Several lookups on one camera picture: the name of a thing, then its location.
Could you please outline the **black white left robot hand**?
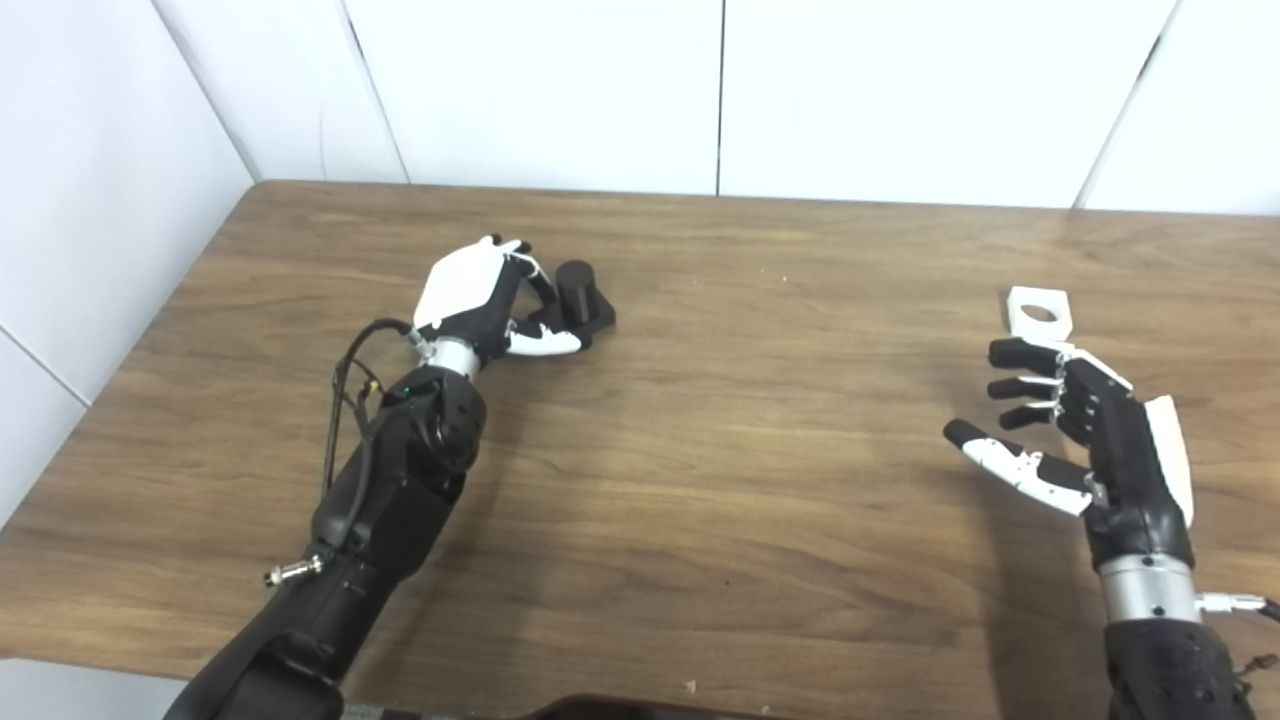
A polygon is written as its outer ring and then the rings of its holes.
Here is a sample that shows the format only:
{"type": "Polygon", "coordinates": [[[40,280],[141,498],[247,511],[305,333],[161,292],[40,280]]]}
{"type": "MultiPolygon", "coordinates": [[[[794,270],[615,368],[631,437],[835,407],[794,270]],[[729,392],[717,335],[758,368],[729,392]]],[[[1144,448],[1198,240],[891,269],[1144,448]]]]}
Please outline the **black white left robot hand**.
{"type": "Polygon", "coordinates": [[[428,361],[435,364],[444,357],[445,343],[468,351],[480,369],[508,354],[547,357],[580,354],[593,346],[589,334],[518,320],[513,310],[524,284],[544,304],[558,299],[531,245],[521,240],[485,236],[436,261],[412,320],[421,345],[430,350],[428,361]]]}

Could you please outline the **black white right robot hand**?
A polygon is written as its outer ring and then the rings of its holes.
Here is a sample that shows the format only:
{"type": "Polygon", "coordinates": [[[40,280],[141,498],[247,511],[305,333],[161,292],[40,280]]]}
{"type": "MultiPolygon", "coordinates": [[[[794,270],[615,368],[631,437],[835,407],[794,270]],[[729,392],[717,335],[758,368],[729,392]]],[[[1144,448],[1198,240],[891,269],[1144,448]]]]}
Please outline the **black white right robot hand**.
{"type": "Polygon", "coordinates": [[[998,416],[1000,427],[1053,427],[1087,451],[1087,464],[1027,448],[961,418],[943,427],[946,441],[1019,493],[1080,518],[1093,568],[1124,556],[1162,556],[1193,568],[1194,495],[1172,400],[1139,400],[1128,379],[1061,341],[995,340],[988,360],[1012,372],[989,383],[988,396],[1019,400],[998,416]]]}

